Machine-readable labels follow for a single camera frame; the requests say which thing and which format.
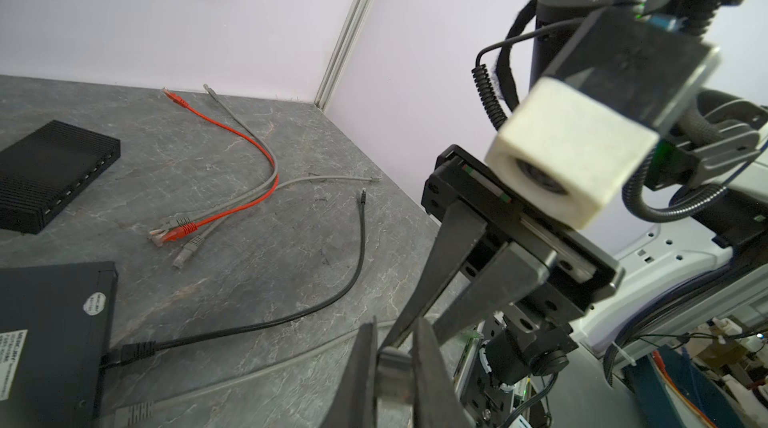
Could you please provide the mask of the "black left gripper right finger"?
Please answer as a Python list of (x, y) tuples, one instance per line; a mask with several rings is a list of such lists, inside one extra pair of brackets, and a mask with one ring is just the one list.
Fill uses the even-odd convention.
[(455, 394), (432, 325), (424, 318), (414, 325), (411, 357), (414, 427), (472, 427)]

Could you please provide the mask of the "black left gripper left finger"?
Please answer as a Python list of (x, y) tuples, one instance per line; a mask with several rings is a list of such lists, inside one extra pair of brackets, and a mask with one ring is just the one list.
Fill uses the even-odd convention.
[(377, 323), (363, 324), (356, 335), (337, 392), (321, 427), (375, 427)]

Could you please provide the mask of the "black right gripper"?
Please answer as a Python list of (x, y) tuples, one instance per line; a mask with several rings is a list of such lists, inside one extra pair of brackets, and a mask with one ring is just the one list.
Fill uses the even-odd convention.
[(616, 259), (543, 214), (456, 144), (438, 156), (421, 204), (442, 224), (382, 348), (406, 340), (459, 270), (475, 279), (433, 324), (439, 344), (523, 298), (552, 322), (571, 322), (613, 297), (623, 280)]

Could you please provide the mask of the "small ribbed black switch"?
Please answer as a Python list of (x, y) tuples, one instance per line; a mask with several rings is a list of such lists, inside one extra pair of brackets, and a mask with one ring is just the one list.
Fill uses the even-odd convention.
[(52, 120), (1, 152), (1, 227), (42, 232), (121, 155), (121, 141)]

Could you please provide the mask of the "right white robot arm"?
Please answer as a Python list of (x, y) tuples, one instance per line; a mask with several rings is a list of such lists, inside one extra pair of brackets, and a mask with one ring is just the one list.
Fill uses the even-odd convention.
[(499, 385), (554, 375), (572, 325), (603, 324), (611, 377), (626, 348), (767, 254), (767, 109), (708, 90), (718, 10), (743, 0), (530, 0), (495, 68), (472, 70), (495, 137), (454, 145), (422, 203), (440, 228), (383, 340), (444, 343), (494, 312)]

